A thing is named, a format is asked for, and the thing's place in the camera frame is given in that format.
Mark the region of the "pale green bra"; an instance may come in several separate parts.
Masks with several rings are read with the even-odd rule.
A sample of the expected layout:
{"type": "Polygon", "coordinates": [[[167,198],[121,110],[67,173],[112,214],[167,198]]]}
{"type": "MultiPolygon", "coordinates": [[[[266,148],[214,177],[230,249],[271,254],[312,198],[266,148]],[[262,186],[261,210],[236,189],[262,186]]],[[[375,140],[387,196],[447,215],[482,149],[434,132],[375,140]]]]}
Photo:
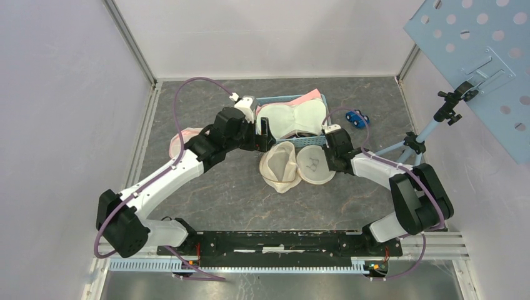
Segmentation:
{"type": "Polygon", "coordinates": [[[272,136],[284,139],[295,134],[320,135],[326,115],[323,100],[313,98],[300,104],[268,104],[259,110],[257,118],[258,125],[261,118],[267,118],[272,136]]]}

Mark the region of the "pink bra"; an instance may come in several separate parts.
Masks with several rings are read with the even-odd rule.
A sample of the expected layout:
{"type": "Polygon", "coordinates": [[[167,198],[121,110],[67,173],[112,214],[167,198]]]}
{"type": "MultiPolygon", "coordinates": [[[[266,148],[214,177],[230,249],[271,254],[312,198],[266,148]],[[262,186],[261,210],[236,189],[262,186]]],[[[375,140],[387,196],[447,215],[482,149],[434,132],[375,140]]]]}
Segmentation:
{"type": "Polygon", "coordinates": [[[289,106],[300,105],[302,103],[308,102],[310,100],[315,100],[315,99],[323,102],[321,93],[318,89],[313,89],[307,94],[304,94],[302,96],[297,96],[295,99],[286,102],[286,105],[289,105],[289,106]]]}

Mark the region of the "white mesh laundry bag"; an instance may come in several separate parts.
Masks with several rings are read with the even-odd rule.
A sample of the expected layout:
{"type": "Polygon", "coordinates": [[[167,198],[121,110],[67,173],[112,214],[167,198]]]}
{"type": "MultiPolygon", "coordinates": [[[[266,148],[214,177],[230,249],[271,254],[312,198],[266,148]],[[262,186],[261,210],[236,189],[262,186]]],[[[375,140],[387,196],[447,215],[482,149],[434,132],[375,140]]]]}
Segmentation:
{"type": "Polygon", "coordinates": [[[181,146],[186,144],[194,136],[197,136],[202,130],[202,128],[187,127],[186,129],[183,129],[180,134],[176,134],[169,144],[169,157],[177,157],[180,153],[181,146]]]}

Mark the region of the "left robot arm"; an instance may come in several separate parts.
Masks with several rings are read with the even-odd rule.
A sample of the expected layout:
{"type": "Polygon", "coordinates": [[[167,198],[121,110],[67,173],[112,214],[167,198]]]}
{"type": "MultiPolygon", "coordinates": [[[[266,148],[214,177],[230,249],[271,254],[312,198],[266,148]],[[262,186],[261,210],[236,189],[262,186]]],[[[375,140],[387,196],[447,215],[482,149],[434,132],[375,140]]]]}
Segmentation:
{"type": "Polygon", "coordinates": [[[212,124],[183,142],[179,154],[139,183],[99,197],[94,254],[129,258],[145,247],[173,247],[180,254],[196,248],[196,237],[180,221],[157,221],[150,213],[183,185],[223,162],[226,154],[241,149],[267,152],[276,140],[269,119],[248,121],[235,107],[224,107],[212,124]]]}

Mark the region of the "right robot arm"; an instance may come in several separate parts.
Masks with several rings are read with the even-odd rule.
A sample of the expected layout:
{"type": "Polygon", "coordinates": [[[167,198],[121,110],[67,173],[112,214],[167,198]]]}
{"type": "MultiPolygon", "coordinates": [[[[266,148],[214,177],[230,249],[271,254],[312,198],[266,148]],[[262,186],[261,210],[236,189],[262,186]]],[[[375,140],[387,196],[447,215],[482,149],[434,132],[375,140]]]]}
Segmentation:
{"type": "Polygon", "coordinates": [[[379,254],[394,238],[442,229],[453,216],[453,204],[431,165],[399,164],[354,148],[345,129],[325,130],[324,136],[329,170],[368,179],[391,193],[394,211],[362,229],[365,253],[379,254]]]}

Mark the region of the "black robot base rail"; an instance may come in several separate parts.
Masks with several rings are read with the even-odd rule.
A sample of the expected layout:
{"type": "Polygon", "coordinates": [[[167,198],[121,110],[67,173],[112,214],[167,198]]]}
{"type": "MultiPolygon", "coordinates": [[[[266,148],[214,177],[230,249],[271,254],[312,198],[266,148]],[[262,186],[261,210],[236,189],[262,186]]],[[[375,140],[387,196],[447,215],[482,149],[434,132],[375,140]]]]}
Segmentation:
{"type": "Polygon", "coordinates": [[[396,258],[401,243],[370,241],[359,231],[202,231],[176,249],[201,267],[347,267],[352,258],[396,258]]]}

